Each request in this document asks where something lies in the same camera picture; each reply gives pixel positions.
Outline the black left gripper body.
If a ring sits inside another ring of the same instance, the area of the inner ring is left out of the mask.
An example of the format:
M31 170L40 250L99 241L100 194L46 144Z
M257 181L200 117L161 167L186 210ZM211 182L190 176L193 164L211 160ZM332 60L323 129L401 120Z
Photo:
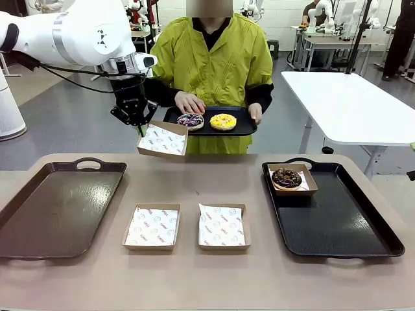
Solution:
M115 106L120 107L133 121L140 123L147 98L143 83L144 75L129 76L123 80L110 80L115 95Z

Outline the purple sprinkled donut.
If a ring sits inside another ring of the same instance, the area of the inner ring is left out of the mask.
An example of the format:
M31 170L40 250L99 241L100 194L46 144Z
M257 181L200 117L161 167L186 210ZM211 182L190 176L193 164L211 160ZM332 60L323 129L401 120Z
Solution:
M196 113L186 113L178 117L177 124L186 126L189 131L196 131L204 126L204 118Z

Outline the yellow sprinkled donut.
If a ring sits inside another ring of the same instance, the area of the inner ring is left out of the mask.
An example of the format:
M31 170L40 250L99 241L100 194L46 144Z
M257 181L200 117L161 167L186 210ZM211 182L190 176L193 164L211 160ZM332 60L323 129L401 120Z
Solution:
M233 115L220 113L212 116L209 120L210 126L219 131L229 131L236 127L237 118Z

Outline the small black plastic tray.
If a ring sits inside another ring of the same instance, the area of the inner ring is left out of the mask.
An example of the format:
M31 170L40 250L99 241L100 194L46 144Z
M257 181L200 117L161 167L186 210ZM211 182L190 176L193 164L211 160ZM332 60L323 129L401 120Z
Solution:
M210 118L221 113L229 114L237 119L234 129L219 131L210 126ZM204 126L195 131L189 131L189 136L247 136L257 131L257 124L250 117L247 108L231 106L208 106L203 114Z

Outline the chocolate glazed donut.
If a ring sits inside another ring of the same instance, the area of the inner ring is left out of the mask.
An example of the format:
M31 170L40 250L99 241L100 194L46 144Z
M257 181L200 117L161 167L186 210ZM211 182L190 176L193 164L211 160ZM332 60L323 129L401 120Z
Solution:
M279 168L271 175L274 186L279 190L296 190L302 184L302 178L298 172L288 168Z

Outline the person's right forearm black sleeve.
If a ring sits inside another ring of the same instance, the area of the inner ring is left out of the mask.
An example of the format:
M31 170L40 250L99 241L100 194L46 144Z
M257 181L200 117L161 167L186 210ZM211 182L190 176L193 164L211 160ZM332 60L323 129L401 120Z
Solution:
M147 78L143 87L148 100L157 103L161 107L173 107L176 105L175 97L179 89L166 86L162 81L155 78Z

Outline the person's left forearm black sleeve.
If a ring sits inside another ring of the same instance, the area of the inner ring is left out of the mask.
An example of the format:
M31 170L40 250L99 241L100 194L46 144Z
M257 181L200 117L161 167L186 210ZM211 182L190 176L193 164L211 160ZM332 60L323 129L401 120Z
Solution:
M248 106L259 104L264 113L272 103L273 83L261 84L246 90L246 103Z

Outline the large brown serving tray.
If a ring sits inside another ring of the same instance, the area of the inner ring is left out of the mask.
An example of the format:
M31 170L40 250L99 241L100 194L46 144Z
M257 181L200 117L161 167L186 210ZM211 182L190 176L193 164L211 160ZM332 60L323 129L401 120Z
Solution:
M0 259L69 259L93 242L126 163L84 157L41 168L0 205Z

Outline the person's right hand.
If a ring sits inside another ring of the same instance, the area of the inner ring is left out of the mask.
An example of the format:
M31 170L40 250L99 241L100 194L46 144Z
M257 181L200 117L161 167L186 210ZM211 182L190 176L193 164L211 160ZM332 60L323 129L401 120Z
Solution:
M192 93L179 91L175 95L174 101L175 101L176 106L182 112L182 114L186 114L186 113L196 113L195 112L195 103L196 102L202 102L203 100L199 99L196 95L194 95Z

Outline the person in yellow-green jacket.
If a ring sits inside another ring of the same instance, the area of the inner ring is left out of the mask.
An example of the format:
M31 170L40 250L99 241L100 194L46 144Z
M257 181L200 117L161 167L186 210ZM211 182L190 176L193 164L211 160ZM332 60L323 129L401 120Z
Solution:
M233 11L233 0L187 0L150 53L153 77L208 106L248 109L246 90L271 84L273 61L264 30Z

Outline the wood top table white legs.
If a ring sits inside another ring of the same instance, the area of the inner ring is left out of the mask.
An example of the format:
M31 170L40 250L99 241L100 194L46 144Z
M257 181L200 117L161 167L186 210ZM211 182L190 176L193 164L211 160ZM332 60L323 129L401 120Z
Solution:
M338 36L321 33L308 33L305 29L291 26L295 30L294 45L287 56L287 65L295 71L310 71L313 56L316 51L328 51L324 69L328 70L333 64L336 52L347 52L351 54L354 41L344 41ZM359 42L357 56L363 54L363 63L359 75L364 76L370 59L370 53L375 52L378 47L384 47L385 42L366 36Z

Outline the large white table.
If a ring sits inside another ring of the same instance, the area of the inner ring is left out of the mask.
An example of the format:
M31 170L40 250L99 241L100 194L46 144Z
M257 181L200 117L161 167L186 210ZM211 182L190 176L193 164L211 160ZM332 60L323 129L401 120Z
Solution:
M316 124L330 141L360 146L370 156L364 174L375 175L390 146L415 151L415 109L365 78L346 73L284 71L282 77L307 113L299 147L305 154Z

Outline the black stand pole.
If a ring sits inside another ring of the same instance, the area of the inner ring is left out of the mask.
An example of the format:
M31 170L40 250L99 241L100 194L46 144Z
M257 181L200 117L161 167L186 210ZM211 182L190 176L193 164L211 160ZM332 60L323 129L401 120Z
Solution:
M358 24L357 35L355 39L353 40L353 44L351 46L351 52L348 58L348 65L345 71L345 74L347 75L350 75L352 72L353 65L357 58L357 53L358 53L359 44L362 38L362 34L366 29L370 27L368 24L368 15L369 15L371 4L372 4L372 0L365 0L364 2L364 6L362 8L363 15L362 15L362 18L360 19L361 22Z

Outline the standing person in black clothes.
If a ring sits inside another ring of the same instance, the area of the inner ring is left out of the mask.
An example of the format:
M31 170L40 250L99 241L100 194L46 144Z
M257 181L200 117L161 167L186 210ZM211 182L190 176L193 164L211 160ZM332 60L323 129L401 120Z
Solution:
M409 52L415 36L415 0L401 0L401 12L396 21L394 37L390 44L383 70L383 81L391 81Z

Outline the white cylindrical pedestal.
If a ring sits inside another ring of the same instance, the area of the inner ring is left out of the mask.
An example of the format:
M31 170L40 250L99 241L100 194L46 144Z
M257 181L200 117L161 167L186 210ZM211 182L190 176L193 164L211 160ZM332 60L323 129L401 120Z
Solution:
M23 135L27 126L0 69L0 141Z

